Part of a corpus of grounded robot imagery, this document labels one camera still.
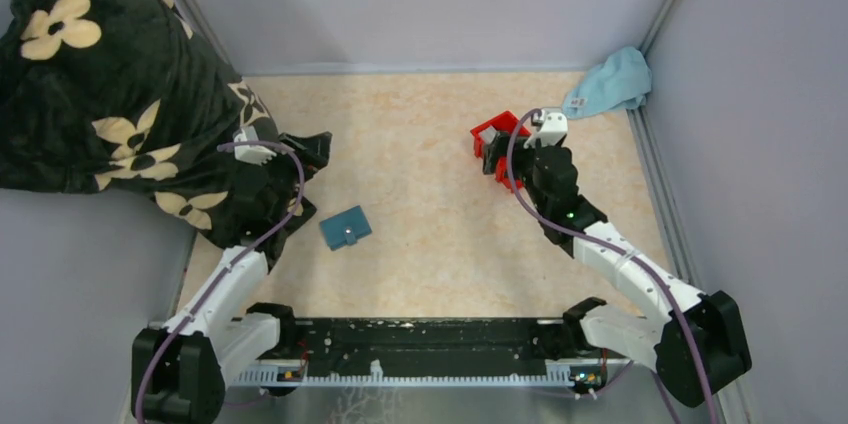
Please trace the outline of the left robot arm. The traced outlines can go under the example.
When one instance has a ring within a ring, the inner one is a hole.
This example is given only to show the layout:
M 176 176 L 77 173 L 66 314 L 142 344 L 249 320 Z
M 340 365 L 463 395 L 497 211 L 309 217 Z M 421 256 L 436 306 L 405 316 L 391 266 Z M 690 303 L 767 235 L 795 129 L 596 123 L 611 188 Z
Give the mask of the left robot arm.
M 292 310 L 257 303 L 245 316 L 241 305 L 273 269 L 288 237 L 316 210 L 305 199 L 306 182 L 330 160 L 332 134 L 281 134 L 260 139 L 239 130 L 218 151 L 251 170 L 282 170 L 282 193 L 266 214 L 252 213 L 224 249 L 212 275 L 189 302 L 158 327 L 148 326 L 132 345 L 131 414 L 138 423 L 212 423 L 228 388 L 260 356 L 292 355 L 300 343 Z

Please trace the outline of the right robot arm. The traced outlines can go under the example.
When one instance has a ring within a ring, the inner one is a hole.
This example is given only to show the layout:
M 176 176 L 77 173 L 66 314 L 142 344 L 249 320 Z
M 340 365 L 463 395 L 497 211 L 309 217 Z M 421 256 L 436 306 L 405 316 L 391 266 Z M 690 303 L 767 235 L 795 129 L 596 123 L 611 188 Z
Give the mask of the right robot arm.
M 752 368 L 736 301 L 707 294 L 645 257 L 579 191 L 570 149 L 526 147 L 503 131 L 477 137 L 482 171 L 527 192 L 546 238 L 572 259 L 599 272 L 640 310 L 639 315 L 587 298 L 565 315 L 563 342 L 576 356 L 596 348 L 621 354 L 653 371 L 680 403 L 697 407 L 706 395 Z

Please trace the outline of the teal card holder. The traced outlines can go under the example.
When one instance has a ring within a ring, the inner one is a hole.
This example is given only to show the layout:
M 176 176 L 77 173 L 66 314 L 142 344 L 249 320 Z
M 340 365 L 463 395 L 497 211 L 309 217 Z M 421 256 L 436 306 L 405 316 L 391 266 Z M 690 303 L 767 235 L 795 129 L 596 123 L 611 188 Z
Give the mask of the teal card holder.
M 319 223 L 327 247 L 336 251 L 357 244 L 372 234 L 372 228 L 361 206 L 354 206 Z

